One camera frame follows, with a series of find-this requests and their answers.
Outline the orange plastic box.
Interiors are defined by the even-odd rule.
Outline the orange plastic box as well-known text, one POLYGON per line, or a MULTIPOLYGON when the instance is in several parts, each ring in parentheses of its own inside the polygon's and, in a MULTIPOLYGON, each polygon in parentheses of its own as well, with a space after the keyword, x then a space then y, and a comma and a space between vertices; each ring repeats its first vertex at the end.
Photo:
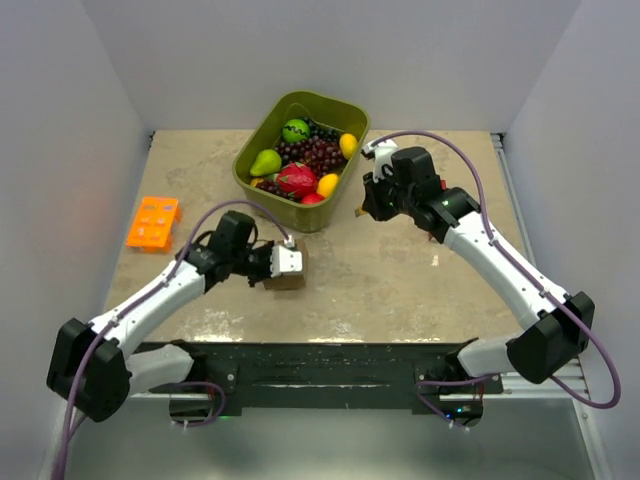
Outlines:
POLYGON ((125 246, 143 253, 168 253, 181 218, 178 199, 144 196, 134 215, 125 246))

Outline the dark black grape bunch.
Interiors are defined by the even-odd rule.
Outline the dark black grape bunch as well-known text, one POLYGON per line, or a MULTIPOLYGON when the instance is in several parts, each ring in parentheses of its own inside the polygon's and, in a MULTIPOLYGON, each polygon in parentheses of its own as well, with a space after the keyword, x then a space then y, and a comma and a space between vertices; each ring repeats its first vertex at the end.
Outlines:
POLYGON ((338 142, 341 137, 341 133, 338 130, 320 125, 310 117, 302 117, 301 120, 309 127, 311 137, 318 137, 330 143, 338 142))

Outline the green pear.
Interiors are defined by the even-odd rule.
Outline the green pear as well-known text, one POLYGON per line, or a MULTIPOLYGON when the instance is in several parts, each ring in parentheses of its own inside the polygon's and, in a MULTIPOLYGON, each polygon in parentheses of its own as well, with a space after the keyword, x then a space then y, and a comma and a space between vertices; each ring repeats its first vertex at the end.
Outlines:
POLYGON ((250 167, 249 174, 252 177, 262 177, 277 173, 282 168, 282 158, 273 149, 260 151, 250 167))

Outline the purple grape bunch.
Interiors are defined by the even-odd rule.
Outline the purple grape bunch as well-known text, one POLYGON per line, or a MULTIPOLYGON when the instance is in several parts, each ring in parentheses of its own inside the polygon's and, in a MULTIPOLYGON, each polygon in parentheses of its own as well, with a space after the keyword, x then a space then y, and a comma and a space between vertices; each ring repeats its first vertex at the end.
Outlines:
POLYGON ((297 162, 307 165, 314 172, 317 180, 329 173, 339 175, 347 164, 347 160, 342 156, 337 142, 330 143, 318 137, 291 144, 282 142, 271 149, 280 154, 282 158, 282 168, 277 173, 262 177, 252 177, 249 174, 249 185, 294 202, 299 202, 302 198, 293 199, 287 197, 276 183, 277 175, 288 164, 297 162))

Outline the brown cardboard express box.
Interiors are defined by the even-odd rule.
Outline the brown cardboard express box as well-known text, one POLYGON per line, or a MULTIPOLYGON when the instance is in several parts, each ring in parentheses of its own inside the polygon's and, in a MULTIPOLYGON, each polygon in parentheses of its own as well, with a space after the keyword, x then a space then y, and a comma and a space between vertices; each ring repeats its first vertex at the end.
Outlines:
POLYGON ((283 276, 278 278, 271 277, 270 279, 267 279, 263 282, 264 288, 266 290, 290 291, 290 290, 299 290, 306 286, 309 255, 304 242, 303 244, 304 244, 303 253, 304 253, 304 260, 305 260, 303 274, 294 275, 294 276, 283 276))

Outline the red apple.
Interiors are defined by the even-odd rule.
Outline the red apple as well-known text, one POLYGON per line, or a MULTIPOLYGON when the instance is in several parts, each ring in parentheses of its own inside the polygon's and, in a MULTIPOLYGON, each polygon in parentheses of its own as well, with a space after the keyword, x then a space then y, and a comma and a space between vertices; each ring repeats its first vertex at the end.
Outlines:
POLYGON ((302 205, 314 205, 317 203, 320 203, 322 201, 325 200, 325 197, 319 193, 310 193, 305 195, 301 200, 300 203, 302 205))

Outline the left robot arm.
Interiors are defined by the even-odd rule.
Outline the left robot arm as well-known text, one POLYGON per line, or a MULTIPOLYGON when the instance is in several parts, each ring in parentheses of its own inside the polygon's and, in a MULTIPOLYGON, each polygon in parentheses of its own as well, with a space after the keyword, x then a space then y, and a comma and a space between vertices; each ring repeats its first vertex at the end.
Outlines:
POLYGON ((170 316, 232 275, 250 285, 271 278, 276 243, 255 244, 255 220, 225 213, 214 230, 194 233, 149 284, 87 323, 58 331, 46 384, 95 422, 111 417, 130 396, 168 384, 185 392, 207 380, 203 357, 185 343, 140 353, 138 347, 170 316))

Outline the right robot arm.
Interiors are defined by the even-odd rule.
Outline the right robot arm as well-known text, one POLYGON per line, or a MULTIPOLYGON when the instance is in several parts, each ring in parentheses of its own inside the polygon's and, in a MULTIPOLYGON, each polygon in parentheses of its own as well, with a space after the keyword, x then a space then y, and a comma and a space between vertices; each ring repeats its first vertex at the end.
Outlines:
POLYGON ((466 393, 481 376, 507 372, 541 384, 586 349, 592 299, 549 280, 485 224, 479 204, 464 189, 445 185, 425 148, 385 141, 364 147, 362 154, 374 163, 363 177, 363 211, 376 221, 409 216, 473 267, 523 330, 513 338, 471 340, 460 347, 445 369, 452 390, 466 393))

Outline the yellow lemon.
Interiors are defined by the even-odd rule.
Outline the yellow lemon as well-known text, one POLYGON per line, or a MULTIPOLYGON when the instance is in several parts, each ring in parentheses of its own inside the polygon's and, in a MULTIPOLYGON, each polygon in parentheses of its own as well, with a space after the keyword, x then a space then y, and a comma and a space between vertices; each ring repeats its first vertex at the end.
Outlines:
POLYGON ((346 160, 350 160, 353 155, 357 152, 359 145, 359 140, 350 133, 344 133, 341 135, 339 139, 339 147, 342 153, 342 156, 346 160))

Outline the green striped ball fruit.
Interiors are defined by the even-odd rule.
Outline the green striped ball fruit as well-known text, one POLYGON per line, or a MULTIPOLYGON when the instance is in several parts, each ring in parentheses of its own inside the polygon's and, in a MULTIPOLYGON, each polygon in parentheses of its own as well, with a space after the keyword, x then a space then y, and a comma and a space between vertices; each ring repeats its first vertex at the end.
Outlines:
POLYGON ((281 135, 287 144, 302 142, 310 138, 310 127, 302 119, 291 119, 283 125, 281 135))

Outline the red dragon fruit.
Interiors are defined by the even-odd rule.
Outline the red dragon fruit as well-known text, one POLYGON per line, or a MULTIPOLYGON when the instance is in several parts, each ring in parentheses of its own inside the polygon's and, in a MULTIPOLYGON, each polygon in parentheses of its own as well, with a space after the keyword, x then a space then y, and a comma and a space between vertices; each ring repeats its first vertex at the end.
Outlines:
POLYGON ((315 193, 317 182, 314 172, 307 165, 297 162, 288 164, 276 177, 279 188, 293 199, 315 193))

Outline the orange yellow mango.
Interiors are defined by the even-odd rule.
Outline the orange yellow mango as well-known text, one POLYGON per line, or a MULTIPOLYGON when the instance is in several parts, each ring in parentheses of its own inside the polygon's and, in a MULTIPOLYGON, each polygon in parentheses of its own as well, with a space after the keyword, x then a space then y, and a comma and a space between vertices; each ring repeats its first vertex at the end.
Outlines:
POLYGON ((336 173, 329 173, 318 180, 316 193, 323 198, 328 198, 335 191, 340 180, 336 173))

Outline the olive green plastic basin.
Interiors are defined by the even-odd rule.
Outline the olive green plastic basin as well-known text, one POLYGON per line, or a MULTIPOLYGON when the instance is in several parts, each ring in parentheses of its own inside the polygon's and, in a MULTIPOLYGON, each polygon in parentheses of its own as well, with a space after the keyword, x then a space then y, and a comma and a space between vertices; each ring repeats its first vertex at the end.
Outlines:
POLYGON ((236 157, 232 173, 248 200, 284 226, 325 228, 360 158, 369 116, 310 91, 284 95, 236 157))

